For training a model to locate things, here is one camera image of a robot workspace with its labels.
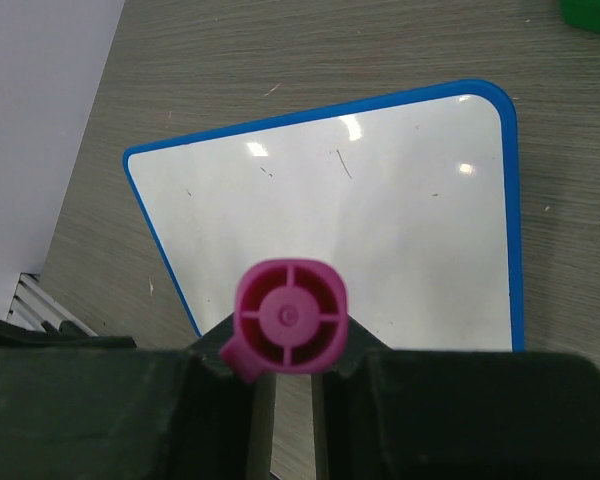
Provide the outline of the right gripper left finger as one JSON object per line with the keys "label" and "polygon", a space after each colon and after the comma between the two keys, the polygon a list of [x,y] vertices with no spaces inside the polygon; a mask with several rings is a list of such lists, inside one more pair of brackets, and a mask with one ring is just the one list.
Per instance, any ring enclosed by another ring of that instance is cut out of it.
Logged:
{"label": "right gripper left finger", "polygon": [[253,388],[192,345],[29,331],[0,320],[0,479],[256,479]]}

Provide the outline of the pink capped marker pen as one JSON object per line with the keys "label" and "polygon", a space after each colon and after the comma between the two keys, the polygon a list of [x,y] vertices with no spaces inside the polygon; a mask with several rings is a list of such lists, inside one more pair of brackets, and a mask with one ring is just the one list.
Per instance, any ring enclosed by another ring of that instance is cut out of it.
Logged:
{"label": "pink capped marker pen", "polygon": [[321,373],[347,343],[345,283],[322,261],[262,261],[238,283],[232,326],[219,356],[242,381],[266,373]]}

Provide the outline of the blue framed whiteboard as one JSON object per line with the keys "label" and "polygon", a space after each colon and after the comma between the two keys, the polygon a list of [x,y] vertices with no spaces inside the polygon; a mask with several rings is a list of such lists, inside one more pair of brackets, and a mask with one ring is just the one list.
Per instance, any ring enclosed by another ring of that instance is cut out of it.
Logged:
{"label": "blue framed whiteboard", "polygon": [[134,146],[122,165],[197,334],[251,265],[300,257],[332,265],[390,347],[525,345],[517,117],[490,82]]}

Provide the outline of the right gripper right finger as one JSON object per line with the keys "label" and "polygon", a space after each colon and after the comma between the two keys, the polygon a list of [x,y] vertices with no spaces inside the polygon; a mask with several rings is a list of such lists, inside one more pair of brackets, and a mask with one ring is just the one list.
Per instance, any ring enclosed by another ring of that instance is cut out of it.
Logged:
{"label": "right gripper right finger", "polygon": [[600,479],[600,370],[578,355],[393,350],[351,322],[312,400],[320,479]]}

